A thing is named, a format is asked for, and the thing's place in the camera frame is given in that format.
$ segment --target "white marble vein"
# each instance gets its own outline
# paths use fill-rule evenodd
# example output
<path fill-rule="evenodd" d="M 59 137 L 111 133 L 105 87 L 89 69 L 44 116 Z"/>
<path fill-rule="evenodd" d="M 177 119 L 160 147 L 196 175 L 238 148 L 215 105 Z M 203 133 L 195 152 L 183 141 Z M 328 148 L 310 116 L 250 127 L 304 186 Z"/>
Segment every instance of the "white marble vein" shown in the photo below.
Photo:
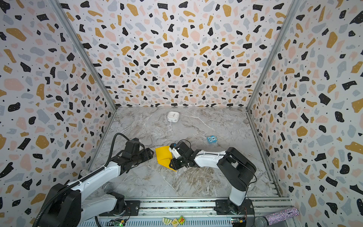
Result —
<path fill-rule="evenodd" d="M 167 121 L 166 116 L 169 111 L 180 113 L 177 123 Z M 123 133 L 130 139 L 139 138 L 152 150 L 181 139 L 189 140 L 194 150 L 224 151 L 234 147 L 257 167 L 257 182 L 251 184 L 247 196 L 273 196 L 265 166 L 243 109 L 120 108 L 92 170 L 106 162 L 113 135 L 117 132 Z M 218 138 L 218 145 L 208 144 L 207 137 L 211 135 Z M 119 136 L 115 142 L 113 155 L 122 150 L 125 143 L 125 139 Z M 231 191 L 231 185 L 219 169 L 184 167 L 174 172 L 159 165 L 156 155 L 129 173 L 124 173 L 111 181 L 116 185 L 115 191 L 126 197 L 228 197 Z M 92 196 L 102 194 L 99 189 Z"/>

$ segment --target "blue object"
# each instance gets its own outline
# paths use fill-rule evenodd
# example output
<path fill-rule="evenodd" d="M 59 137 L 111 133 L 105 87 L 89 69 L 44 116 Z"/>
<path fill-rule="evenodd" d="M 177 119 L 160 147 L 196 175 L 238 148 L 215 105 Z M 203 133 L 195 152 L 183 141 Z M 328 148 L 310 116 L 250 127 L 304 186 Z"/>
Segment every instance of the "blue object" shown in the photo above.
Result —
<path fill-rule="evenodd" d="M 207 141 L 208 141 L 208 143 L 217 143 L 218 139 L 217 139 L 217 137 L 211 135 L 211 136 L 207 137 Z"/>

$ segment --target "glittery microphone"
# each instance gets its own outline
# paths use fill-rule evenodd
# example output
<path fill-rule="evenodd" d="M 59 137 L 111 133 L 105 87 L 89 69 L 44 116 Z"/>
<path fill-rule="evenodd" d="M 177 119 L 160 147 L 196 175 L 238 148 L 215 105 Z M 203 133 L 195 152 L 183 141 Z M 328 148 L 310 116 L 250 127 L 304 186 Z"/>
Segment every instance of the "glittery microphone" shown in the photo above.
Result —
<path fill-rule="evenodd" d="M 278 222 L 285 221 L 286 219 L 295 217 L 299 214 L 299 211 L 295 207 L 292 207 L 273 214 L 268 214 L 266 216 L 256 217 L 256 219 L 254 220 L 254 225 L 256 227 L 266 227 L 276 224 Z"/>

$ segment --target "black mounting plate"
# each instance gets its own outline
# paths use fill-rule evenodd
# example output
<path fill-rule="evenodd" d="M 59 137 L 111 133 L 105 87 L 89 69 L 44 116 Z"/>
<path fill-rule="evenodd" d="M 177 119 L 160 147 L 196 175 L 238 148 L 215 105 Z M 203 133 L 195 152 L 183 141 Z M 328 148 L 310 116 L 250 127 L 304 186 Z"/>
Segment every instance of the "black mounting plate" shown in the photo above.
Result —
<path fill-rule="evenodd" d="M 247 214 L 250 214 L 250 215 L 254 214 L 252 201 L 250 199 L 245 199 L 242 202 L 242 204 L 240 205 L 240 208 L 242 208 L 241 215 L 245 215 L 245 211 L 244 211 L 243 207 L 246 208 Z M 214 208 L 214 210 L 217 212 L 217 215 L 235 215 L 230 212 L 227 199 L 217 199 L 216 207 Z"/>
<path fill-rule="evenodd" d="M 126 213 L 123 215 L 124 217 L 139 215 L 140 200 L 125 200 L 125 203 Z M 110 212 L 105 212 L 100 214 L 99 216 L 113 216 L 113 214 L 111 214 Z"/>

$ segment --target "terrazzo wallpaper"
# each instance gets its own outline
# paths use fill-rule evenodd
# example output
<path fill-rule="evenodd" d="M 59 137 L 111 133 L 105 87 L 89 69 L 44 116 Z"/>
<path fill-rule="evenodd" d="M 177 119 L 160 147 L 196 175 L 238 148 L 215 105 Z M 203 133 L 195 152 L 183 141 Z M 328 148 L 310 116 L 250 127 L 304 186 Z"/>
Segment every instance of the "terrazzo wallpaper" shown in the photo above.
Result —
<path fill-rule="evenodd" d="M 47 1 L 0 8 L 0 226 L 24 227 L 88 166 L 112 112 Z"/>
<path fill-rule="evenodd" d="M 288 0 L 60 0 L 117 106 L 246 106 Z"/>
<path fill-rule="evenodd" d="M 301 226 L 363 226 L 362 1 L 301 1 L 251 114 Z"/>

